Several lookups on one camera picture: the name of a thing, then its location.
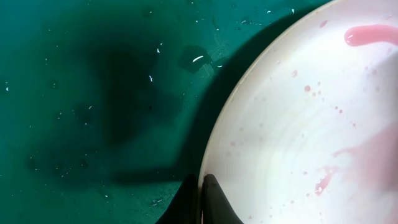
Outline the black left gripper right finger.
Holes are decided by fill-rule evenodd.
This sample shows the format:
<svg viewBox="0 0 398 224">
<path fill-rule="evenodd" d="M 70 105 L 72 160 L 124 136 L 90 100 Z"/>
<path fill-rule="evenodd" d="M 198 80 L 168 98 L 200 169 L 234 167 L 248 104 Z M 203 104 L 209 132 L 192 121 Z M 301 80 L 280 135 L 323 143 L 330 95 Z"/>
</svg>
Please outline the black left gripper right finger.
<svg viewBox="0 0 398 224">
<path fill-rule="evenodd" d="M 201 210 L 203 224 L 243 224 L 213 174 L 204 176 Z"/>
</svg>

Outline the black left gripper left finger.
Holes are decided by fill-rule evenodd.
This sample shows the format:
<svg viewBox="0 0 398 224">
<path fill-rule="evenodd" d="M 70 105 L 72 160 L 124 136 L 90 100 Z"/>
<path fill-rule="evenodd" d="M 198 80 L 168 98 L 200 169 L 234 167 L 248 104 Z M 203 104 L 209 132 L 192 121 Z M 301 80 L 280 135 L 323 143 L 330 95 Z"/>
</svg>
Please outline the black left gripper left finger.
<svg viewBox="0 0 398 224">
<path fill-rule="evenodd" d="M 196 224 L 198 179 L 188 175 L 177 190 L 170 205 L 156 224 Z"/>
</svg>

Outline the pink plate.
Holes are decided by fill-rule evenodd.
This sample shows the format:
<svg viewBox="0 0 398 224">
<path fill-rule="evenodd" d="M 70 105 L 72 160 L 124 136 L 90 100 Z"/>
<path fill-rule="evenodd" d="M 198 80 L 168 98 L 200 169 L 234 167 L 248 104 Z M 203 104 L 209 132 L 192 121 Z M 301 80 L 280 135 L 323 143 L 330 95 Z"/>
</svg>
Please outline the pink plate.
<svg viewBox="0 0 398 224">
<path fill-rule="evenodd" d="M 225 103 L 200 177 L 244 223 L 397 222 L 397 1 L 331 1 Z"/>
</svg>

